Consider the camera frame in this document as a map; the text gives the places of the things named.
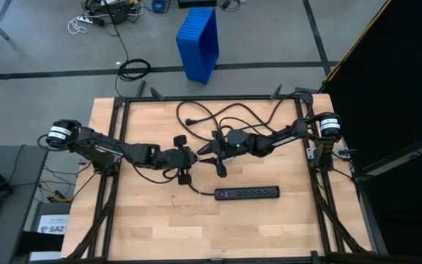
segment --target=concrete floor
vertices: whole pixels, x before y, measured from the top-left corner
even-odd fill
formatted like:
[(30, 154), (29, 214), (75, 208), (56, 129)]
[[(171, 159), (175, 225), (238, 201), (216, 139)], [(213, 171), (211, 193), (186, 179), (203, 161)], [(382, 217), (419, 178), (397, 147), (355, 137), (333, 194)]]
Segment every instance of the concrete floor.
[[(217, 9), (218, 64), (321, 62), (304, 1), (311, 6), (331, 66), (385, 2), (247, 0), (237, 12)], [(151, 0), (144, 2), (150, 6)], [(114, 31), (111, 25), (83, 25), (87, 34), (68, 33), (67, 22), (81, 13), (76, 0), (0, 0), (1, 27), (11, 37), (10, 41), (0, 38), (0, 74), (118, 68), (125, 53), (119, 40), (106, 33)], [(167, 14), (145, 11), (135, 24), (120, 24), (130, 58), (145, 59), (153, 67), (181, 66), (175, 35), (187, 14), (187, 9), (179, 10), (172, 0)], [(325, 79), (322, 64), (287, 66), (215, 70), (207, 86), (188, 81), (181, 71), (151, 73), (145, 80), (164, 95), (248, 95), (270, 94), (279, 84), (283, 84), (282, 92), (292, 92), (295, 87), (318, 89)], [(116, 96), (114, 79), (114, 75), (101, 75), (0, 80), (0, 145), (33, 145), (61, 118), (87, 124), (94, 98)], [(120, 82), (119, 89), (134, 95), (138, 85), (138, 81)], [(47, 165), (75, 172), (77, 160), (75, 154), (51, 153)], [(51, 176), (44, 173), (43, 178)], [(57, 189), (66, 190), (65, 186)]]

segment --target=blue crate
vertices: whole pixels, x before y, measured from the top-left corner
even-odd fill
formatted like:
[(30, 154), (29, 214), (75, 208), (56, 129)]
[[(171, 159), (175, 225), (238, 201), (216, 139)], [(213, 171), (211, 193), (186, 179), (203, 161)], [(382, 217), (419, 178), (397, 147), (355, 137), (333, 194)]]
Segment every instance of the blue crate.
[(219, 57), (215, 9), (192, 8), (176, 41), (187, 78), (207, 84)]

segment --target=wooden tabletop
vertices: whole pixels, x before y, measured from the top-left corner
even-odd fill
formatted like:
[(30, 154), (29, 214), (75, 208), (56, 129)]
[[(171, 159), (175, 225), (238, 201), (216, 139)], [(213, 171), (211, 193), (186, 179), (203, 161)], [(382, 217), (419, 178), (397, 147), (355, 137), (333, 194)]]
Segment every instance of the wooden tabletop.
[[(108, 134), (113, 102), (113, 98), (95, 100), (90, 128)], [(217, 112), (233, 102), (217, 100), (202, 103), (210, 111)], [(277, 103), (271, 100), (240, 102), (253, 109), (263, 120), (268, 119)], [(188, 146), (197, 151), (206, 142), (194, 138), (177, 122), (175, 109), (178, 103), (131, 103), (125, 141), (159, 144), (162, 150), (167, 150), (174, 147), (174, 136), (185, 134)], [(314, 95), (315, 114), (324, 111), (333, 111), (329, 95)], [(120, 111), (116, 122), (117, 138), (121, 116)], [(185, 104), (180, 110), (182, 120), (206, 116), (202, 109), (191, 104)], [(222, 114), (222, 117), (229, 116), (257, 123), (240, 107)], [(295, 102), (285, 100), (270, 126), (279, 130), (296, 118)], [(233, 120), (225, 124), (234, 128), (244, 126)], [(201, 136), (211, 138), (211, 130), (215, 126), (209, 121), (190, 128)], [(269, 133), (264, 128), (259, 130)], [(349, 174), (347, 162), (335, 160), (334, 166)], [(109, 260), (299, 257), (308, 256), (311, 250), (323, 254), (302, 140), (279, 147), (264, 158), (243, 155), (229, 159), (226, 167), (228, 176), (219, 178), (214, 166), (194, 165), (190, 171), (194, 186), (206, 192), (225, 187), (279, 186), (281, 197), (220, 202), (214, 197), (200, 199), (188, 186), (179, 186), (177, 181), (160, 185), (150, 183), (139, 177), (129, 163), (122, 162)], [(147, 169), (141, 169), (141, 172), (152, 179), (163, 180), (160, 172)], [(90, 168), (81, 173), (76, 190), (91, 175)], [(347, 177), (337, 172), (329, 175), (338, 217), (358, 243), (370, 249), (355, 187)], [(90, 228), (98, 185), (99, 176), (95, 176), (73, 202), (63, 256), (74, 250)], [(336, 249), (333, 229), (330, 221), (326, 220), (332, 249)], [(102, 227), (97, 252), (100, 252), (103, 230)]]

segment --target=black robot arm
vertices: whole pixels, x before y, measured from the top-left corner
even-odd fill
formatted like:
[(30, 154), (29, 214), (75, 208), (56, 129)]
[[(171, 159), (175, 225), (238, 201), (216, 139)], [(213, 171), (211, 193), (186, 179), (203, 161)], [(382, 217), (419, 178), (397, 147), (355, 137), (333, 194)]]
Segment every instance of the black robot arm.
[[(313, 121), (320, 121), (321, 137), (308, 132), (310, 129), (308, 124)], [(286, 126), (269, 136), (231, 129), (227, 133), (227, 139), (225, 139), (222, 133), (213, 131), (214, 140), (206, 144), (197, 153), (199, 155), (216, 154), (216, 158), (207, 158), (201, 160), (201, 162), (216, 165), (218, 175), (225, 177), (227, 173), (223, 161), (227, 158), (246, 153), (262, 158), (271, 154), (277, 147), (306, 137), (316, 142), (314, 165), (321, 171), (327, 171), (333, 168), (332, 151), (333, 145), (341, 138), (340, 124), (341, 119), (337, 114), (322, 113), (308, 119), (297, 119), (290, 126)]]
[(118, 158), (148, 169), (190, 169), (197, 162), (185, 136), (174, 138), (177, 149), (160, 150), (157, 144), (128, 144), (105, 136), (75, 120), (56, 121), (46, 142), (58, 150), (76, 152), (92, 162), (97, 171), (110, 173)]

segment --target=label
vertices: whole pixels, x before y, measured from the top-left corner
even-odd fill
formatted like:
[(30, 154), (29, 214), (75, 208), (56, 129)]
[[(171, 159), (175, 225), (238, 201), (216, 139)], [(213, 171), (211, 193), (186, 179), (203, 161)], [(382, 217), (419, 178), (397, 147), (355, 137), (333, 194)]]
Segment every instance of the label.
[(70, 215), (47, 215), (40, 217), (37, 232), (44, 234), (64, 235)]
[(333, 123), (329, 123), (329, 124), (325, 124), (322, 127), (320, 127), (320, 130), (324, 130), (326, 128), (340, 128), (340, 125), (338, 124), (333, 124)]
[(60, 128), (60, 127), (53, 126), (53, 127), (51, 127), (50, 131), (61, 132), (61, 133), (67, 134), (68, 136), (71, 136), (71, 131), (67, 130), (66, 128)]
[(54, 136), (54, 137), (57, 137), (57, 138), (63, 139), (63, 140), (66, 139), (66, 135), (64, 135), (62, 133), (57, 133), (57, 132), (50, 132), (50, 133), (48, 133), (48, 136)]
[(289, 138), (285, 138), (285, 139), (280, 140), (278, 142), (275, 142), (275, 143), (273, 143), (271, 145), (274, 146), (274, 147), (281, 146), (282, 144), (287, 143), (287, 142), (291, 142), (294, 139), (296, 139), (295, 136), (290, 136)]
[(327, 120), (320, 121), (320, 125), (324, 125), (324, 124), (328, 124), (328, 123), (338, 124), (338, 120), (336, 118), (329, 118)]

